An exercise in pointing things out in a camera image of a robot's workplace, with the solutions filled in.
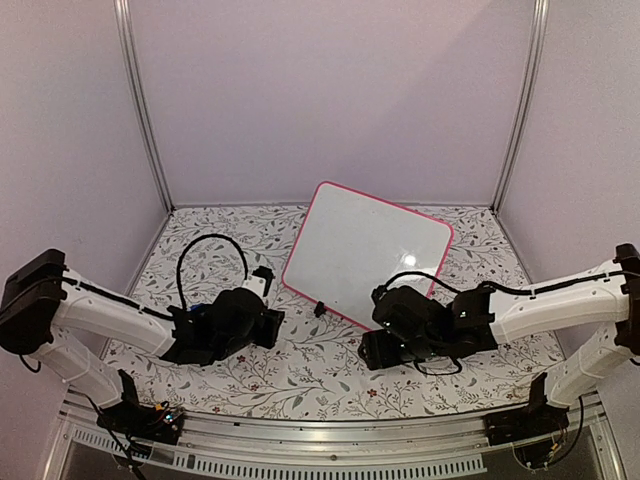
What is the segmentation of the pink framed whiteboard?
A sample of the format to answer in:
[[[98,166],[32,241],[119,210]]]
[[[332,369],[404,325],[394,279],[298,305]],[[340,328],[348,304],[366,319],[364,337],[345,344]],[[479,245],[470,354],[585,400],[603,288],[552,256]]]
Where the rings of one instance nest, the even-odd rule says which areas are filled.
[[[453,238],[453,227],[443,220],[325,181],[314,192],[282,284],[374,330],[374,288],[404,271],[438,276]]]

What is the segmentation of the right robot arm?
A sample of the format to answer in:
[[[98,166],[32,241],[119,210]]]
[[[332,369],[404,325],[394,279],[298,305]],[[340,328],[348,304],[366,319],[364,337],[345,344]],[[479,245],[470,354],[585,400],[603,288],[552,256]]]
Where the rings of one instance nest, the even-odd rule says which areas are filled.
[[[612,260],[586,272],[527,287],[484,281],[455,290],[446,305],[391,281],[371,294],[377,330],[358,354],[371,370],[446,357],[458,364],[543,331],[596,324],[568,359],[539,374],[525,406],[483,419],[490,445],[550,434],[568,426],[570,406],[639,354],[639,252],[620,244]]]

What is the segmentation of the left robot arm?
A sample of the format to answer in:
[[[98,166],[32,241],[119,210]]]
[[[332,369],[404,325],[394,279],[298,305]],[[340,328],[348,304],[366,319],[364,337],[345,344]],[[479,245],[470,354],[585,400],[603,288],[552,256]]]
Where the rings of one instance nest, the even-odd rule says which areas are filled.
[[[171,306],[161,313],[96,286],[49,249],[6,281],[1,347],[48,366],[86,395],[100,427],[129,437],[176,444],[184,424],[179,406],[140,402],[134,379],[100,360],[74,335],[85,330],[124,342],[175,365],[210,366],[249,345],[275,346],[285,314],[269,308],[273,273],[259,267],[210,304]]]

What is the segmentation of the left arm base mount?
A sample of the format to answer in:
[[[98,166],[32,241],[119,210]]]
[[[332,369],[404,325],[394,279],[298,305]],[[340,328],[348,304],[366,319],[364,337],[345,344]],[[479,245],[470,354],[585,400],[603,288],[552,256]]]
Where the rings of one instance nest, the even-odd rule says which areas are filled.
[[[124,399],[108,408],[98,408],[97,425],[127,438],[177,445],[184,426],[185,410],[162,402],[156,406],[141,405]]]

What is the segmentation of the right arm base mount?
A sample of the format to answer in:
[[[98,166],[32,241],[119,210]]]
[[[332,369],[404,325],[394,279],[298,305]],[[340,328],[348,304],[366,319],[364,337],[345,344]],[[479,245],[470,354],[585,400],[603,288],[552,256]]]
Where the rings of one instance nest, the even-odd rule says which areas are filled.
[[[568,409],[523,406],[483,417],[491,446],[511,444],[516,461],[529,470],[548,467],[566,440]]]

